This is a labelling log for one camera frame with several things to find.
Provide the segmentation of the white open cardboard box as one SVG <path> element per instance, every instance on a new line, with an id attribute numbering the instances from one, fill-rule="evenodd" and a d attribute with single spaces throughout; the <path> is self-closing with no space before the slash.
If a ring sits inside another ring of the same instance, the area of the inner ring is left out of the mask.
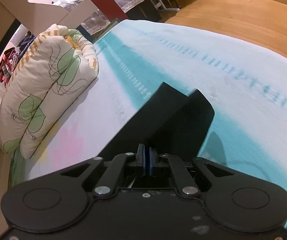
<path id="1" fill-rule="evenodd" d="M 0 2 L 34 35 L 42 33 L 53 24 L 76 29 L 98 10 L 91 0 L 84 0 L 71 11 L 54 4 L 32 3 L 28 0 L 0 0 Z"/>

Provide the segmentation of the colourful clothes pile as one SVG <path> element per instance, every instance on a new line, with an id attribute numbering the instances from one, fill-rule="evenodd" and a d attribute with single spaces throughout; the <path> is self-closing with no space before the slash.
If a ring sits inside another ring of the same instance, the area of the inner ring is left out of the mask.
<path id="1" fill-rule="evenodd" d="M 0 61 L 0 83 L 4 83 L 5 85 L 9 83 L 17 64 L 34 40 L 35 36 L 28 31 L 20 40 L 17 47 L 11 47 L 5 50 Z"/>

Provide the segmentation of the red board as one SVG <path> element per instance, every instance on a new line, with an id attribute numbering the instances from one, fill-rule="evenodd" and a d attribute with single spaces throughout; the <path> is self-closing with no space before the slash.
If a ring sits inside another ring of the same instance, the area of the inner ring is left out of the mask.
<path id="1" fill-rule="evenodd" d="M 114 0 L 90 0 L 99 11 L 110 21 L 128 20 L 126 13 L 119 7 Z"/>

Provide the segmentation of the floral folded quilt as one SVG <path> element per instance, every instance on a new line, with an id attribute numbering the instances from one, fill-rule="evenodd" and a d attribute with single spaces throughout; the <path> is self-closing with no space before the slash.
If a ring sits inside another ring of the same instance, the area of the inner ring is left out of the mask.
<path id="1" fill-rule="evenodd" d="M 77 29 L 51 25 L 21 58 L 0 105 L 0 149 L 30 159 L 45 135 L 98 76 L 94 45 Z"/>

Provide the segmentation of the black pants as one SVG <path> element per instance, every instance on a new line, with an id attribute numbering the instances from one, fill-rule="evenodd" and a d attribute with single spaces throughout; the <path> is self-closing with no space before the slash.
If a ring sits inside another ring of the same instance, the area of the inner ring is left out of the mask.
<path id="1" fill-rule="evenodd" d="M 99 156 L 111 161 L 121 153 L 137 153 L 139 144 L 159 154 L 176 155 L 189 162 L 198 155 L 215 112 L 199 90 L 185 95 L 162 83 L 101 150 Z"/>

